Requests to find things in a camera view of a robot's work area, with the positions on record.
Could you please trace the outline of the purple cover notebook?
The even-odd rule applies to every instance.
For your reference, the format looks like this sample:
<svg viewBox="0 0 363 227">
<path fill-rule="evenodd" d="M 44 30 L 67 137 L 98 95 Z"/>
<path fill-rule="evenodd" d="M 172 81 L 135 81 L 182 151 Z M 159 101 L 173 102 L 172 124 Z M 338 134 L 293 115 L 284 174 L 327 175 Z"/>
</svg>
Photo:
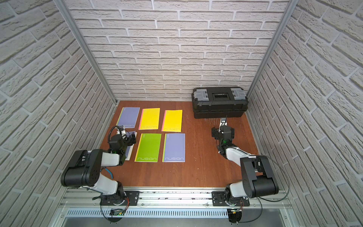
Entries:
<svg viewBox="0 0 363 227">
<path fill-rule="evenodd" d="M 123 107 L 117 121 L 117 126 L 130 129 L 135 128 L 139 112 L 139 107 Z"/>
</svg>

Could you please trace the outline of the notebook angled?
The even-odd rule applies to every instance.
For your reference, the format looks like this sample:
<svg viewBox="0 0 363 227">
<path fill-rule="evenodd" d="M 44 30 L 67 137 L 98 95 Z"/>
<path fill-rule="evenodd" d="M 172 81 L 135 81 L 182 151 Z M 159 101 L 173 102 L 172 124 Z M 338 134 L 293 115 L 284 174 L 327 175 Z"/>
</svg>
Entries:
<svg viewBox="0 0 363 227">
<path fill-rule="evenodd" d="M 160 143 L 160 133 L 142 133 L 134 161 L 157 163 Z"/>
</svg>

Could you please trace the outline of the yellow cover notebook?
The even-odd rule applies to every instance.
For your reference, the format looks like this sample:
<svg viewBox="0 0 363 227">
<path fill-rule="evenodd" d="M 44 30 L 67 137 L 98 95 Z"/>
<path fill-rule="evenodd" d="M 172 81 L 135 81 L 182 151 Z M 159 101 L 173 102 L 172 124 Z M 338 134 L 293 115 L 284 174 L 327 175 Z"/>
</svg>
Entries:
<svg viewBox="0 0 363 227">
<path fill-rule="evenodd" d="M 145 108 L 141 113 L 139 130 L 158 130 L 160 108 Z"/>
</svg>

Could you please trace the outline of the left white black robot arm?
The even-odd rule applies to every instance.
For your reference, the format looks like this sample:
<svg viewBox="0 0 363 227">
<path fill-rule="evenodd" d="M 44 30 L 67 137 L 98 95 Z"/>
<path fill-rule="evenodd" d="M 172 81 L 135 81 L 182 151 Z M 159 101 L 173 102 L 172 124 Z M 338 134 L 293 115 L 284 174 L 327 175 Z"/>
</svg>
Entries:
<svg viewBox="0 0 363 227">
<path fill-rule="evenodd" d="M 122 166 L 130 159 L 136 143 L 135 131 L 129 132 L 123 126 L 114 126 L 117 133 L 108 135 L 108 150 L 77 150 L 65 167 L 60 183 L 64 187 L 85 188 L 100 193 L 101 205 L 125 205 L 130 200 L 121 182 L 105 177 L 101 172 L 108 166 Z"/>
</svg>

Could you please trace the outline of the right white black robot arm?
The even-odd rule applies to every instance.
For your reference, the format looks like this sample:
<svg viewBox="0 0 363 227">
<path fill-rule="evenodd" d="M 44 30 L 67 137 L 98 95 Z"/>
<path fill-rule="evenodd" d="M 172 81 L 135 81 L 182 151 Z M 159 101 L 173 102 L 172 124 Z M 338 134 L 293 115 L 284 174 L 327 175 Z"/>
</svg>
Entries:
<svg viewBox="0 0 363 227">
<path fill-rule="evenodd" d="M 226 118 L 220 119 L 219 128 L 212 128 L 211 134 L 217 140 L 218 153 L 241 168 L 242 180 L 225 188 L 228 204 L 234 205 L 247 197 L 257 198 L 279 192 L 268 157 L 252 155 L 234 145 L 234 128 L 227 125 Z"/>
</svg>

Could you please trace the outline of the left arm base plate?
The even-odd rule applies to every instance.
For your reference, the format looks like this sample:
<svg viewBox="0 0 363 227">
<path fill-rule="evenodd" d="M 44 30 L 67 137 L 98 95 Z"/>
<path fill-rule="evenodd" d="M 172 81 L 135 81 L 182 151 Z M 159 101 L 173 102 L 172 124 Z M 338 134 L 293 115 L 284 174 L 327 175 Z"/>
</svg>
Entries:
<svg viewBox="0 0 363 227">
<path fill-rule="evenodd" d="M 124 196 L 107 195 L 101 197 L 102 206 L 136 206 L 139 200 L 140 191 L 124 191 Z"/>
</svg>

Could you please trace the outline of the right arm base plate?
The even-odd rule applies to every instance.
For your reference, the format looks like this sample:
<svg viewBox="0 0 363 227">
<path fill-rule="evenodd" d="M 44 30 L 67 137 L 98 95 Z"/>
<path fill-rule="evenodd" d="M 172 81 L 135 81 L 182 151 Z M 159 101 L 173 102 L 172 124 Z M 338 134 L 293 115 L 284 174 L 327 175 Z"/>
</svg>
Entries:
<svg viewBox="0 0 363 227">
<path fill-rule="evenodd" d="M 250 201 L 248 197 L 237 197 L 234 199 L 228 199 L 225 192 L 222 191 L 212 191 L 212 203 L 213 206 L 229 206 L 229 207 L 248 207 L 250 206 Z"/>
</svg>

